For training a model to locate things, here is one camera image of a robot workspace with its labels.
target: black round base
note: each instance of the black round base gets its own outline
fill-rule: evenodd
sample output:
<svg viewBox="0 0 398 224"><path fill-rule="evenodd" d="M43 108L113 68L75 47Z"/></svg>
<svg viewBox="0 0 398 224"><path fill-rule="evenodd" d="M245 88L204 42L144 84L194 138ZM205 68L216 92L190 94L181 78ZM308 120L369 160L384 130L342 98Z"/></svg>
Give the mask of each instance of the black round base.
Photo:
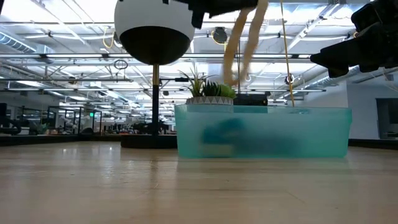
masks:
<svg viewBox="0 0 398 224"><path fill-rule="evenodd" d="M122 136L121 146L130 149L176 149L177 136Z"/></svg>
<svg viewBox="0 0 398 224"><path fill-rule="evenodd" d="M131 56L148 65L167 65L178 60L191 43L185 34L158 26L129 29L119 39Z"/></svg>

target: translucent teal plastic bin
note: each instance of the translucent teal plastic bin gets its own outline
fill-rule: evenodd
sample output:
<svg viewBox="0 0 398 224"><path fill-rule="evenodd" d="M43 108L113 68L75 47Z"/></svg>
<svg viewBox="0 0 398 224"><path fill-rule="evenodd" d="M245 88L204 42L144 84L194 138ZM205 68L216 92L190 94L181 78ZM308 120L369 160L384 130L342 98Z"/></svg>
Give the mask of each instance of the translucent teal plastic bin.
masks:
<svg viewBox="0 0 398 224"><path fill-rule="evenodd" d="M181 157L344 157L350 109L179 105Z"/></svg>

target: white plant pot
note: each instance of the white plant pot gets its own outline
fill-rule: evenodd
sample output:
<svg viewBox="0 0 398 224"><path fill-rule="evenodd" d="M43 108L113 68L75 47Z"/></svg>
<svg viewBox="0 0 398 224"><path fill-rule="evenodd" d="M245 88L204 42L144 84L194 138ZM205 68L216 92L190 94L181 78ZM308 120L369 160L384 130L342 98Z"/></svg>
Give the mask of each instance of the white plant pot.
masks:
<svg viewBox="0 0 398 224"><path fill-rule="evenodd" d="M224 96L201 96L187 99L187 105L234 105L234 100Z"/></svg>

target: wooden floor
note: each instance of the wooden floor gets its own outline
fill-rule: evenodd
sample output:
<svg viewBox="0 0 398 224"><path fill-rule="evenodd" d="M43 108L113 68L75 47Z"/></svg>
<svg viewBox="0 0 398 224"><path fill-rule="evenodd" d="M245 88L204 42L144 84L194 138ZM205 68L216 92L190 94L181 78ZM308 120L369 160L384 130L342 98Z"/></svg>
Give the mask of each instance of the wooden floor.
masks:
<svg viewBox="0 0 398 224"><path fill-rule="evenodd" d="M184 160L115 142L0 147L0 223L398 223L398 151Z"/></svg>

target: white spherical lamp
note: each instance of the white spherical lamp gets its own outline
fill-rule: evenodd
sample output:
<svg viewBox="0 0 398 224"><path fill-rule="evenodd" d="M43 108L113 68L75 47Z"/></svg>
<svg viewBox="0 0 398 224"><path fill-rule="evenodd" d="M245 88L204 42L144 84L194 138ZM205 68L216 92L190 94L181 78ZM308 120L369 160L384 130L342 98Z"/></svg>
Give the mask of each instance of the white spherical lamp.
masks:
<svg viewBox="0 0 398 224"><path fill-rule="evenodd" d="M195 28L188 5L162 0L118 0L116 33L131 56L149 65L166 65L189 48Z"/></svg>

